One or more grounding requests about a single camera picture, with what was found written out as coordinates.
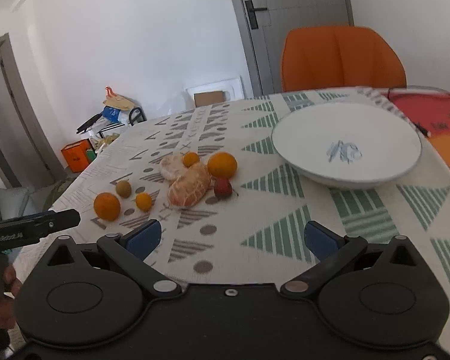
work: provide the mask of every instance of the red cloth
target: red cloth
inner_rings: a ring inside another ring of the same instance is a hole
[[[450,96],[407,93],[392,94],[392,101],[414,123],[432,135],[450,134]]]
[[[430,143],[450,167],[450,96],[429,93],[392,93],[390,101],[413,123],[420,123],[432,133],[432,137],[429,138]]]

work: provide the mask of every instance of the tablecloth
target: tablecloth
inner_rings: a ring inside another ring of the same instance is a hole
[[[406,117],[377,91],[340,88],[276,94],[210,105],[150,120],[129,128],[75,180],[52,207],[75,208],[80,225],[25,247],[15,261],[25,278],[60,234],[77,243],[107,233],[127,233],[149,218],[161,222],[163,236],[145,260],[181,285],[185,283],[262,283],[278,286],[316,263],[305,247],[305,223],[316,220],[340,235],[361,235],[387,243],[402,234],[432,268],[450,299],[450,170],[422,137],[416,168],[394,182],[369,190],[336,190],[300,176],[284,163],[271,142],[272,128],[295,110],[325,102],[358,102]],[[190,209],[171,209],[168,183],[159,162],[170,153],[195,151],[203,161],[227,151],[238,161],[231,183],[238,195],[217,201],[210,190]],[[121,199],[114,223],[98,219],[95,196],[115,192],[129,180],[133,195]],[[141,212],[135,193],[154,201]],[[439,344],[450,351],[450,317]]]

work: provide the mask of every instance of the door handle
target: door handle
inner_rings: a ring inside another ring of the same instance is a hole
[[[255,8],[253,6],[252,0],[246,0],[245,7],[247,8],[248,12],[248,20],[250,20],[250,28],[252,30],[258,30],[257,15],[255,14],[255,12],[268,11],[268,8],[267,7]]]

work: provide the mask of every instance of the doorway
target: doorway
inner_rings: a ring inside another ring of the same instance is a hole
[[[232,0],[255,96],[282,92],[280,64],[294,28],[353,25],[349,0]]]
[[[7,35],[0,38],[0,178],[29,192],[66,177],[26,96]]]

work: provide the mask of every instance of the blue gripper pad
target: blue gripper pad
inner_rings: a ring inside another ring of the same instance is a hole
[[[149,256],[162,239],[160,222],[151,219],[120,238],[120,245],[142,261]]]
[[[336,253],[345,241],[320,223],[309,221],[305,225],[305,245],[320,261]]]

